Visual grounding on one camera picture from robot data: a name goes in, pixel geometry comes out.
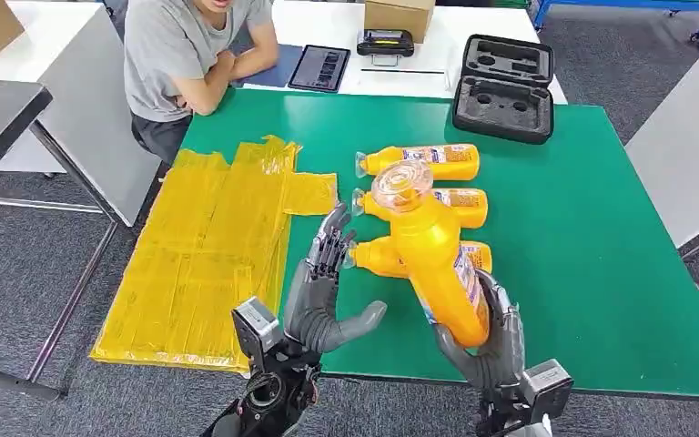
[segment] green tabletop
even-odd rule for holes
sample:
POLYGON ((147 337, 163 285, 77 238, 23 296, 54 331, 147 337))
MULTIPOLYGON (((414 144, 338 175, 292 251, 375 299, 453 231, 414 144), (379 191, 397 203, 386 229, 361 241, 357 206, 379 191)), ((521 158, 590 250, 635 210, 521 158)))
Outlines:
MULTIPOLYGON (((358 150, 474 143, 478 177, 436 187, 486 190, 485 226, 461 237, 491 246, 495 277, 521 305, 527 365, 556 358, 579 389, 699 396, 699 292, 603 109, 557 106, 555 133, 532 146, 457 130, 450 107, 434 98, 235 90, 215 115, 195 117, 183 147, 231 160, 239 141, 293 140, 303 146, 298 171, 336 172, 348 200, 371 184, 355 177, 358 150)), ((284 293, 320 220, 293 219, 284 293)), ((350 226, 359 241, 390 231, 371 216, 350 226)), ((341 317, 372 300, 389 304, 379 328, 325 355, 325 371, 461 380, 407 280, 342 272, 341 317)))

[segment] gray carpet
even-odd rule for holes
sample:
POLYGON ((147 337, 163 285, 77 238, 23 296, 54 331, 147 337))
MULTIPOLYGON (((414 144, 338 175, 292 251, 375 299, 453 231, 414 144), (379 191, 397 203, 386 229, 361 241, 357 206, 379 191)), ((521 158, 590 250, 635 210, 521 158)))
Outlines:
MULTIPOLYGON (((698 14, 555 6, 541 38, 556 50, 570 101, 605 106, 625 141, 697 58, 685 40, 698 26, 698 14)), ((62 176, 0 174, 0 194, 84 199, 62 176)), ((0 207, 0 370, 28 371, 105 227, 98 216, 0 207)), ((0 435, 198 435, 239 393, 235 375, 88 359, 133 245, 118 231, 42 377, 70 395, 45 402, 0 391, 0 435)), ((687 266, 699 284, 699 256, 687 266)), ((477 398, 467 387, 332 379, 319 386, 323 401, 300 435, 471 434, 477 398)), ((574 395, 553 429, 567 437, 695 436, 699 402, 574 395)))

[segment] black tablet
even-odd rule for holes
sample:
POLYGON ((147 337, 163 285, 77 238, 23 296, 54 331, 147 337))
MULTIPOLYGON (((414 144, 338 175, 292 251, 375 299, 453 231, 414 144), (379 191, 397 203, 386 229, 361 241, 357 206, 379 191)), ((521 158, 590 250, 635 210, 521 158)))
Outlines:
POLYGON ((346 48, 307 45, 301 52, 301 59, 293 70, 288 86, 335 93, 339 91, 348 60, 350 51, 346 48))

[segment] black device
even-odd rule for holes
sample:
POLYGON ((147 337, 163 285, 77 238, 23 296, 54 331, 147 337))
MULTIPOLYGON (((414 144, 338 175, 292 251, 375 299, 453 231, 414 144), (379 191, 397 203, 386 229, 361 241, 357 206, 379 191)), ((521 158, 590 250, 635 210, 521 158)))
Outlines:
POLYGON ((346 48, 304 46, 288 86, 323 93, 336 93, 350 59, 346 48))
POLYGON ((250 359, 250 380, 201 437, 211 437, 218 421, 233 414, 239 416, 239 437, 288 435, 317 399, 320 354, 288 338, 256 297, 233 309, 231 316, 239 347, 250 359))
POLYGON ((458 129, 541 144, 553 133, 553 50, 473 35, 465 44, 452 122, 458 129))
POLYGON ((408 30, 365 29, 358 33, 358 55, 414 54, 414 38, 408 30))
POLYGON ((481 396, 476 436, 502 437, 542 422, 545 414, 549 419, 561 416, 573 385, 574 380, 557 360, 523 371, 515 384, 496 387, 481 396))

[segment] robotic hand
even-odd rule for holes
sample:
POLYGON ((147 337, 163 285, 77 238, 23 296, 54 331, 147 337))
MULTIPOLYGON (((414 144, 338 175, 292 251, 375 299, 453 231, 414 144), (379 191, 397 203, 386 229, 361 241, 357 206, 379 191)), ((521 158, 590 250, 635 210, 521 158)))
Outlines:
POLYGON ((454 341, 443 325, 433 325, 438 346, 475 388, 491 391, 503 384, 517 383, 524 364, 523 326, 518 306, 512 306, 508 294, 489 273, 478 269, 481 287, 489 303, 491 326, 489 339, 473 355, 454 341))
POLYGON ((336 320, 339 272, 355 231, 342 230, 350 222, 347 205, 339 204, 323 219, 308 256, 296 268, 285 305, 285 335, 317 353, 330 352, 347 341, 374 330, 387 304, 373 301, 358 316, 336 320))
POLYGON ((250 358, 245 392, 208 427, 202 437, 289 435, 301 414, 317 401, 314 380, 320 354, 375 329, 387 310, 372 302, 360 315, 336 320, 339 272, 355 236, 342 230, 350 222, 339 204, 312 240, 296 268, 285 306, 284 330, 255 297, 232 311, 239 346, 250 358))
POLYGON ((481 391, 476 435, 499 437, 521 428, 524 436, 550 435, 538 426, 548 415, 561 415, 572 378, 556 360, 524 369, 523 326, 518 306, 489 273, 478 269, 491 313, 490 334, 476 354, 454 341, 443 325, 433 325, 441 352, 465 379, 481 391))

